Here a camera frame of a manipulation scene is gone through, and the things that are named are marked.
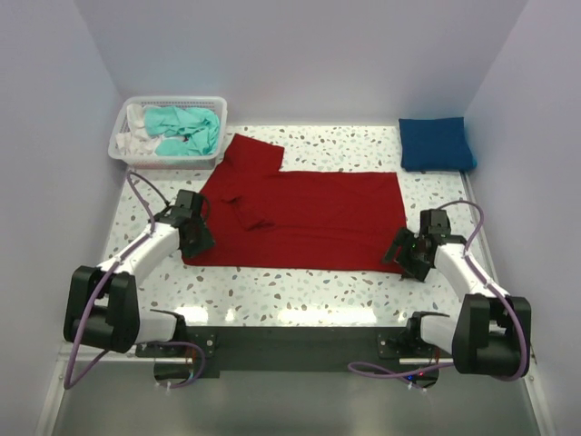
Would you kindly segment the red t shirt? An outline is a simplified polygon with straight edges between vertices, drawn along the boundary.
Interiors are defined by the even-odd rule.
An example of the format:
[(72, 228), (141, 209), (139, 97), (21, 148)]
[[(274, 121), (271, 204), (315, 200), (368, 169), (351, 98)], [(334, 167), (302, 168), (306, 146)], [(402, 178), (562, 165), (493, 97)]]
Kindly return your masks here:
[(395, 173), (283, 171), (284, 150), (240, 134), (201, 189), (215, 245), (190, 266), (372, 271), (406, 224)]

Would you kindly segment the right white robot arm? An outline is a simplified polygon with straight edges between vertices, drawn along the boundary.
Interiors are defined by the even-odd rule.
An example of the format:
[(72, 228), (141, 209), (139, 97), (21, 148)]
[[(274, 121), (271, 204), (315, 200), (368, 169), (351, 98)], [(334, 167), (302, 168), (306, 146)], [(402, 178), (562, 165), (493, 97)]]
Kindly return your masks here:
[(416, 312), (407, 321), (404, 343), (432, 346), (451, 356), (464, 374), (513, 381), (530, 364), (532, 308), (510, 295), (471, 254), (473, 239), (454, 234), (446, 210), (423, 210), (419, 230), (401, 228), (384, 259), (399, 266), (407, 279), (422, 282), (440, 273), (461, 301), (457, 316)]

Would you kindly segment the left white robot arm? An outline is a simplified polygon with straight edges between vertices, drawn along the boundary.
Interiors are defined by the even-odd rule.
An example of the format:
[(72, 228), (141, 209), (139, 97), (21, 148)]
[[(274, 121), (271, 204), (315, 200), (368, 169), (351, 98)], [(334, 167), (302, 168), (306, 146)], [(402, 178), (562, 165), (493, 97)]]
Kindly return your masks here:
[(175, 312), (143, 311), (138, 288), (164, 259), (179, 252), (192, 260), (214, 246), (207, 226), (209, 201), (180, 190), (138, 238), (113, 258), (73, 275), (64, 316), (64, 339), (108, 352), (134, 345), (179, 341), (185, 320)]

